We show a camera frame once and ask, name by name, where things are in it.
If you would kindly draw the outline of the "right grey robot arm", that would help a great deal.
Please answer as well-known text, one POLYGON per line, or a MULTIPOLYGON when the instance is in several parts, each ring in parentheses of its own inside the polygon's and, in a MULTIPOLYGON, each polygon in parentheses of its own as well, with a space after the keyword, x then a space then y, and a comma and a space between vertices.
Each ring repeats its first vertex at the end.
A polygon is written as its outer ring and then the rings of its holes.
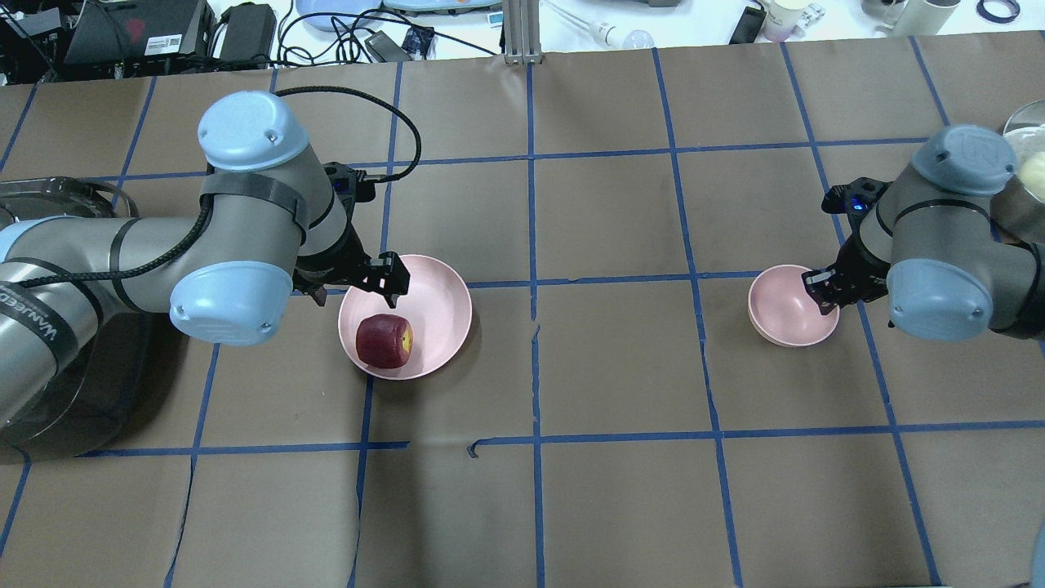
POLYGON ((833 264, 803 273, 822 315, 887 298, 891 324, 925 340, 959 342, 992 331, 1042 340, 1043 245, 992 234, 990 202, 1016 172, 1016 152, 996 131, 938 131, 892 181, 859 177, 825 193, 822 211, 851 233, 833 264))

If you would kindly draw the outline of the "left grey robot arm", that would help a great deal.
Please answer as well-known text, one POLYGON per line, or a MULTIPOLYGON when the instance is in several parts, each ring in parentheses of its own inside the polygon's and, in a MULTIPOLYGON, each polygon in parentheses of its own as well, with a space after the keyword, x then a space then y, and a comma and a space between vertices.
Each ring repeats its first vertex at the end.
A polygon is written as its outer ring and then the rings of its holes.
POLYGON ((168 313, 198 340, 232 346, 276 334, 291 293, 324 305, 328 284, 380 295, 389 308, 410 273, 393 251, 369 256, 354 208, 377 184, 413 172, 369 177, 320 163, 309 133, 285 97, 356 96, 332 86, 238 91, 210 105, 198 143, 210 171, 195 217, 46 216, 2 231, 2 424, 14 425, 112 317, 168 313))

